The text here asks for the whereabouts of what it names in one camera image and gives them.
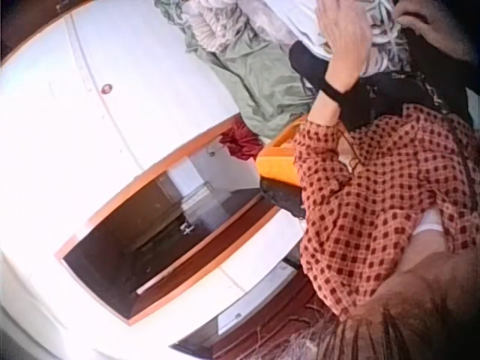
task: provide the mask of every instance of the green fabric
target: green fabric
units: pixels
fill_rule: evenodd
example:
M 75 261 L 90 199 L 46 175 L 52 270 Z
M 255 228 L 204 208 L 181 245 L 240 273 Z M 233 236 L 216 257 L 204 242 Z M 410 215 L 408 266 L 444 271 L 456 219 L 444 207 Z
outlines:
M 287 55 L 248 25 L 221 54 L 199 46 L 182 19 L 185 0 L 155 0 L 169 23 L 185 33 L 188 52 L 208 63 L 227 87 L 245 124 L 267 139 L 276 137 L 290 122 L 308 112 L 312 98 L 305 94 L 300 76 Z

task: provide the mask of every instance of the person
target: person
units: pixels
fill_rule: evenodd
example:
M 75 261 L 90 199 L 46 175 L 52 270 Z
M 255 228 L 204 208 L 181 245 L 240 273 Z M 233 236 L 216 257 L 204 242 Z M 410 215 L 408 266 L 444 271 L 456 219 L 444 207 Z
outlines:
M 480 139 L 459 116 L 415 104 L 348 133 L 341 104 L 371 30 L 354 0 L 318 0 L 317 15 L 334 55 L 294 142 L 307 214 L 301 264 L 337 318 L 278 359 L 477 359 L 457 351 L 480 340 Z M 403 0 L 394 15 L 477 63 L 437 1 Z

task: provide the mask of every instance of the plaid shirt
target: plaid shirt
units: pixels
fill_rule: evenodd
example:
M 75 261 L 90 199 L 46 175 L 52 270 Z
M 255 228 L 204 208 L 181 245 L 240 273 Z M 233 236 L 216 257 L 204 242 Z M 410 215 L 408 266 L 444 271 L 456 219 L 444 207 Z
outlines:
M 468 124 L 406 105 L 350 136 L 362 165 L 353 173 L 338 161 L 338 127 L 308 121 L 295 137 L 307 212 L 301 263 L 340 317 L 393 273 L 429 208 L 439 209 L 452 253 L 480 239 L 480 139 Z

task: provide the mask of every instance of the orange bucket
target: orange bucket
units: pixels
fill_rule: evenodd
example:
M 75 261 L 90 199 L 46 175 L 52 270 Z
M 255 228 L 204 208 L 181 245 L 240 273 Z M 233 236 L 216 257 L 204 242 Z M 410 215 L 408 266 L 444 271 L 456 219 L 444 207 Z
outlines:
M 298 118 L 263 148 L 256 158 L 256 169 L 260 176 L 300 186 L 299 176 L 293 164 L 295 154 L 293 138 L 299 126 L 306 121 L 306 115 Z

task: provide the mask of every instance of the black wristband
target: black wristband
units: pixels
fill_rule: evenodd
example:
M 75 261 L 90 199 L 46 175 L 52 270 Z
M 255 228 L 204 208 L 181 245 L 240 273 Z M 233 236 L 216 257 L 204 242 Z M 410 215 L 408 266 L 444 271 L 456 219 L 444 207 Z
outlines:
M 327 95 L 329 98 L 331 98 L 335 103 L 337 103 L 340 108 L 344 107 L 348 98 L 348 91 L 342 94 L 332 85 L 330 85 L 325 79 L 322 79 L 322 82 L 320 83 L 320 90 L 324 92 L 325 95 Z

